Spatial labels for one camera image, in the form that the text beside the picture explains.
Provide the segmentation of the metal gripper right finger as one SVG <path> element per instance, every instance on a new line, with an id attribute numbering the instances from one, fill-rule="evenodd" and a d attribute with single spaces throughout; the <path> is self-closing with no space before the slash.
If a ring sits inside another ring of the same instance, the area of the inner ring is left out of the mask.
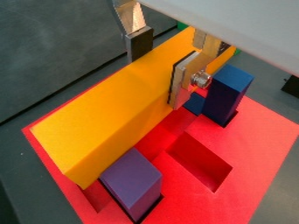
<path id="1" fill-rule="evenodd" d="M 222 60 L 231 48 L 230 44 L 199 29 L 194 32 L 193 46 L 195 50 L 173 65 L 167 103 L 174 109 L 190 100 L 197 88 L 209 87 L 213 77 L 209 65 Z"/>

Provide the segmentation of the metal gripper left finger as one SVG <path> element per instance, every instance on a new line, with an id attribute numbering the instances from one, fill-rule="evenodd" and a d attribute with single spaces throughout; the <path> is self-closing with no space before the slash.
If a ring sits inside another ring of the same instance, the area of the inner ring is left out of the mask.
<path id="1" fill-rule="evenodd" d="M 137 0 L 112 0 L 121 26 L 129 62 L 133 63 L 154 49 L 155 30 L 146 24 L 142 5 Z"/>

